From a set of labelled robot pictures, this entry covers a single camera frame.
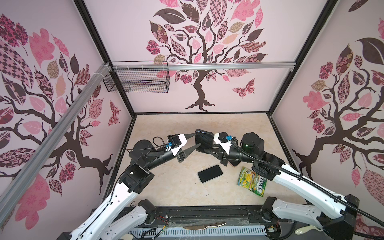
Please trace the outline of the black smartphone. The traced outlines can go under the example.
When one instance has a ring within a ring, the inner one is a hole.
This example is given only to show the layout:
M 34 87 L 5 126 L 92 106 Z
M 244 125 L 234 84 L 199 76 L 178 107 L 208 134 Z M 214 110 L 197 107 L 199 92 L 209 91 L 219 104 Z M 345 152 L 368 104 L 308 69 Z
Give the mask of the black smartphone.
M 214 145 L 214 133 L 196 129 L 195 131 L 195 145 L 201 144 L 197 151 L 206 154 L 207 149 L 212 149 Z

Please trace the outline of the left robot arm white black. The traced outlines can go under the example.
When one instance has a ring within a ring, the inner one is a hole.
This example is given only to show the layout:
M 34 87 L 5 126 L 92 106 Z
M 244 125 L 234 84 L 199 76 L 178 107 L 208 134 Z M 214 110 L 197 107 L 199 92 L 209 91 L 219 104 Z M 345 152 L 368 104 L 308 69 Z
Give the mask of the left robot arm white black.
M 182 148 L 195 134 L 170 135 L 169 141 L 154 146 L 149 140 L 138 141 L 129 149 L 130 165 L 115 183 L 112 192 L 101 205 L 75 230 L 63 232 L 60 240 L 118 240 L 135 227 L 145 222 L 152 223 L 156 207 L 149 200 L 140 201 L 128 214 L 118 215 L 144 190 L 155 177 L 152 169 L 173 159 L 183 162 L 196 144 L 186 150 Z

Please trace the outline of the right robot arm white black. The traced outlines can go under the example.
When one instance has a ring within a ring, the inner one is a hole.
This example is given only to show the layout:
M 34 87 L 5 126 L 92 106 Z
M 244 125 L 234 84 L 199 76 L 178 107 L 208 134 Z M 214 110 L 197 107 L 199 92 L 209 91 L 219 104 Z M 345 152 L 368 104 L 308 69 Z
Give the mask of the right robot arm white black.
M 257 134 L 246 133 L 238 141 L 225 132 L 197 133 L 196 143 L 200 144 L 199 152 L 214 156 L 224 166 L 251 163 L 257 175 L 294 191 L 309 202 L 301 205 L 268 197 L 260 213 L 265 221 L 293 220 L 312 225 L 333 240 L 353 238 L 359 199 L 336 194 L 302 176 L 282 159 L 265 152 L 265 142 Z

